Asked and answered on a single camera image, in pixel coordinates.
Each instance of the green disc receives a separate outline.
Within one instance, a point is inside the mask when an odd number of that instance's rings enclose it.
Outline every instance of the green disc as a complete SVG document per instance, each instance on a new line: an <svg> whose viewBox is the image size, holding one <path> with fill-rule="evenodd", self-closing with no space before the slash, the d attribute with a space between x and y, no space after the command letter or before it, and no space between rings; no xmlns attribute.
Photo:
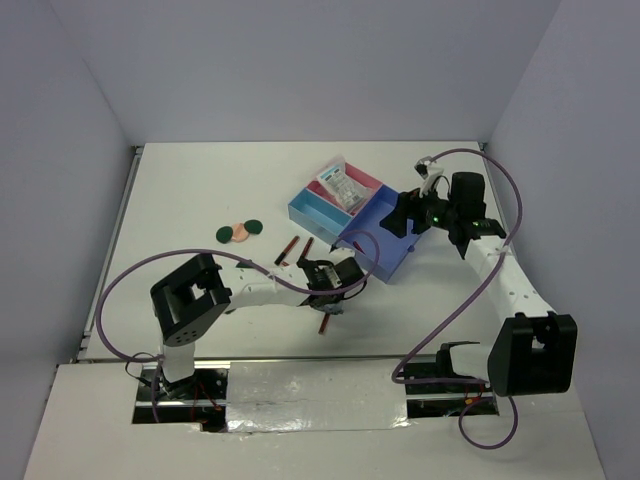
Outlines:
<svg viewBox="0 0 640 480"><path fill-rule="evenodd" d="M244 228L247 232L258 235L262 231L262 222L260 220L247 220L244 222Z"/></svg>
<svg viewBox="0 0 640 480"><path fill-rule="evenodd" d="M233 229L231 227L221 227L216 233L216 240L218 240L220 243L229 243L229 240L231 240L232 236Z"/></svg>

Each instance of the cable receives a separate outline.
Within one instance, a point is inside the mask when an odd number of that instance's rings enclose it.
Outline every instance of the cable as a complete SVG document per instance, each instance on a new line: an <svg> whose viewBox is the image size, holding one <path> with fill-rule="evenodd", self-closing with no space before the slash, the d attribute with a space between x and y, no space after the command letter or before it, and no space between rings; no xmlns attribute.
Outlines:
<svg viewBox="0 0 640 480"><path fill-rule="evenodd" d="M156 392L160 384L160 372L162 371L162 360L164 357L158 355L158 364L153 372L153 380L151 381L151 412L153 413L153 419L156 423L160 423L160 416L158 415L158 397Z"/></svg>
<svg viewBox="0 0 640 480"><path fill-rule="evenodd" d="M508 246L509 244L511 244L513 237L516 235L516 233L518 233L518 230L520 229L520 225L522 224L522 196L520 195L520 189L518 188L518 185L516 184L511 174L507 171L506 168L502 166L502 164L500 164L500 162L498 162L493 157L491 157L490 155L487 155L484 152L479 152L477 150L472 150L470 148L454 148L451 150L446 150L444 152L439 153L435 157L433 157L431 161L435 162L440 158L443 158L447 155L451 155L454 153L470 153L470 154L478 155L484 158L489 163L494 165L498 170L500 170L500 172L506 177L509 184L511 185L511 188L513 189L513 193L516 197L517 215L516 215L516 222L513 226L513 229L509 232L503 244L505 247ZM485 383L482 380L466 379L466 378L415 378L412 380L412 379L400 378L400 372L420 352L420 350L422 350L425 346L431 343L431 341L435 337L437 337L456 318L458 318L458 316L460 316L460 314L464 312L469 307L469 305L471 305L482 294L482 292L486 290L486 288L489 286L491 281L496 277L496 275L498 274L498 271L502 267L502 264L504 263L505 255L506 253L504 251L500 253L500 257L498 258L498 262L496 263L496 266L493 268L493 270L491 270L489 275L487 275L487 278L483 280L480 286L476 288L473 291L473 293L469 295L469 297L464 302L462 302L462 304L458 308L456 308L447 318L445 318L442 321L442 323L440 323L440 325L438 325L429 335L427 335L420 343L418 343L418 345L416 345L409 353L407 353L407 355L405 355L405 357L402 360L400 360L400 363L398 363L396 368L393 370L393 373L391 374L391 380L394 383L398 383L401 385L420 385L420 384L433 384L433 383L453 383L453 384ZM467 435L467 433L464 431L464 427L462 425L462 419L464 418L464 415L469 411L469 409L478 402L475 402L471 405L467 405L467 407L460 413L460 417L458 419L458 426L460 428L460 431L462 432L462 436L464 437L464 439L469 443L471 443L473 446L482 448L485 450L500 448L506 445L507 443L509 443L513 438L513 436L515 435L516 429L518 428L518 411L513 399L511 397L508 397L508 398L513 408L514 421L513 421L513 427L511 429L511 432L502 442L499 442L496 445L482 445L471 440Z"/></svg>
<svg viewBox="0 0 640 480"><path fill-rule="evenodd" d="M518 429L519 418L518 418L518 409L516 408L516 402L513 401L513 397L507 397L507 398L509 399L509 403L511 403L511 408L513 409L513 425L511 426L511 431L504 438L504 440L501 440L500 442L493 445L484 445L482 443L478 443L475 440L472 440L471 437L469 437L469 434L465 431L464 426L462 425L462 419L469 412L469 410L471 410L473 407L481 403L492 402L493 401L492 398L483 398L480 400L476 400L462 409L462 412L460 412L460 416L458 416L458 429L460 430L462 437L471 445L473 445L476 448L480 448L481 450L497 450L498 448L502 448L507 443L509 443L513 438L513 436L516 434L516 430Z"/></svg>
<svg viewBox="0 0 640 480"><path fill-rule="evenodd" d="M438 175L438 177L433 182L433 185L431 185L431 188L429 190L436 192L441 178L444 178L444 180L447 182L447 196L451 195L451 182L449 182L449 179L444 175Z"/></svg>
<svg viewBox="0 0 640 480"><path fill-rule="evenodd" d="M104 344L104 346L107 348L107 350L109 350L113 355L115 355L116 357L120 358L121 360L124 360L126 362L130 362L130 363L146 363L148 361L153 361L153 360L160 360L162 358L162 355L156 355L155 357L152 357L149 360L140 360L135 358L134 356L131 355L127 355L123 352L121 352L120 350L118 350L107 338L105 332L104 332L104 327L102 325L102 312L104 310L104 304L107 301L107 298L109 297L109 295L111 294L111 292L113 291L113 289L128 275L130 275L131 273L133 273L134 271L136 271L137 269L139 269L140 267L143 267L144 265L147 265L148 263L154 262L156 260L160 260L163 258L168 258L168 257L173 257L176 255L196 255L196 254L210 254L210 255L217 255L220 257L225 257L225 258L230 258L231 260L235 260L237 262L242 262L245 265L247 265L248 267L251 267L253 269L255 269L256 271L262 273L263 275L267 276L267 277L271 277L273 278L273 280L277 283L279 283L280 285L289 288L290 290L293 290L295 292L298 293L304 293L306 295L314 295L314 296L324 296L324 295L340 295L343 293L347 293L351 290L353 290L354 288L356 288L359 285L362 285L364 282L367 281L367 279L373 274L373 271L375 270L375 268L378 266L378 262L380 261L380 245L378 244L378 241L376 240L376 238L369 232L364 231L364 230L351 230L349 232L346 232L344 234L342 234L340 236L340 238L338 240L343 240L345 238L348 238L352 235L355 234L361 234L361 235L365 235L367 237L369 237L369 239L371 240L371 242L373 243L373 246L375 248L375 257L373 260L373 267L357 282L349 285L348 287L343 287L343 288L338 288L335 290L307 290L305 288L300 288L292 283L287 282L286 280L283 280L279 277L272 277L271 272L269 270L267 270L266 268L252 262L251 260L248 260L246 258L240 257L238 255L234 255L233 253L228 253L228 252L222 252L219 250L210 250L210 249L206 249L206 248L185 248L182 250L171 250L168 252L163 252L163 253L158 253L156 255L152 255L151 257L145 258L143 260L140 260L139 262L131 265L129 268L127 268L125 271L123 271L120 275L118 275L116 278L113 279L113 281L104 289L104 291L102 292L102 295L100 295L100 298L98 299L98 302L96 304L96 312L95 312L95 325L96 325L96 331L98 332L98 336L100 337L100 340L102 341L102 343Z"/></svg>
<svg viewBox="0 0 640 480"><path fill-rule="evenodd" d="M218 405L213 398L211 398L211 396L207 393L207 390L204 388L204 385L202 384L202 382L200 382L199 385L200 385L200 390L202 390L202 393L204 393L204 396L207 397L209 402L211 402L211 405L213 405L213 409L216 412L221 412L222 411L222 407L220 405Z"/></svg>
<svg viewBox="0 0 640 480"><path fill-rule="evenodd" d="M153 355L147 352L138 352L133 356L133 358L137 358L139 355L148 355L150 357L149 361L153 361ZM142 383L143 385L151 388L151 382L145 378L142 378L142 376L136 377L135 375L133 375L130 371L129 371L129 365L131 365L131 362L127 362L124 364L124 371L127 375L129 375L131 378L135 378L136 380L138 380L140 383Z"/></svg>

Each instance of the blue box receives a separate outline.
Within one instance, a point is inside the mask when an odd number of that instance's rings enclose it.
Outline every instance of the blue box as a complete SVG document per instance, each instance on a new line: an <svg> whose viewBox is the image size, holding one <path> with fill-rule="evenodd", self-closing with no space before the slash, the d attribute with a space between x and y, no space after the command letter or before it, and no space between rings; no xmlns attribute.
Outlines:
<svg viewBox="0 0 640 480"><path fill-rule="evenodd" d="M354 214L342 210L326 192L318 188L320 186L317 182L311 182L289 203L289 218L328 244L334 244L341 235L351 230L371 233L380 245L380 260L373 275L387 283L407 254L413 251L420 235L409 233L411 221L408 222L408 233L404 238L398 238L380 227L380 220L395 207L398 192L352 165L346 164L346 173L373 190L368 201ZM353 245L354 242L358 243L364 253ZM375 249L365 235L349 236L341 240L339 246L355 250L356 260L363 268L370 270L373 266Z"/></svg>

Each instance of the orange disc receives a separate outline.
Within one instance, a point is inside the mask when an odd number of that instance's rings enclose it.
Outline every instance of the orange disc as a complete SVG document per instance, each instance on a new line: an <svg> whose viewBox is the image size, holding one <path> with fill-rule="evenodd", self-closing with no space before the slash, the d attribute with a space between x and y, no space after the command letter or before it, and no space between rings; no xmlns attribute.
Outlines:
<svg viewBox="0 0 640 480"><path fill-rule="evenodd" d="M244 242L247 238L249 238L249 232L244 228L244 223L234 223L231 225L231 229L233 230L233 236L231 240L234 242Z"/></svg>

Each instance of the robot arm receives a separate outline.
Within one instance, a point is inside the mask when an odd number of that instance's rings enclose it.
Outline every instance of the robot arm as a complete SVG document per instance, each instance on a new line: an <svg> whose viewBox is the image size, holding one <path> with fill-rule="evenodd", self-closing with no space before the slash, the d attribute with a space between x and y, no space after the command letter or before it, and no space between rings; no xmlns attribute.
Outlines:
<svg viewBox="0 0 640 480"><path fill-rule="evenodd" d="M327 260L301 259L296 265L271 270L300 288L334 290L353 285L364 273L349 249L332 251ZM344 294L313 296L288 289L251 268L222 268L212 255L197 255L151 288L162 331L163 385L172 396L190 388L195 341L223 313L260 305L309 306L342 313Z"/></svg>
<svg viewBox="0 0 640 480"><path fill-rule="evenodd" d="M416 170L421 188L400 193L395 209L380 226L398 237L431 227L446 230L460 256L478 276L486 278L504 253L503 264L486 292L493 301L501 329L492 346L473 342L444 344L437 355L443 377L474 377L491 383L500 396L561 393L571 383L577 326L570 315L558 315L535 291L509 247L505 232L485 218L484 178L458 172L448 199L435 190L442 169L422 159Z"/></svg>

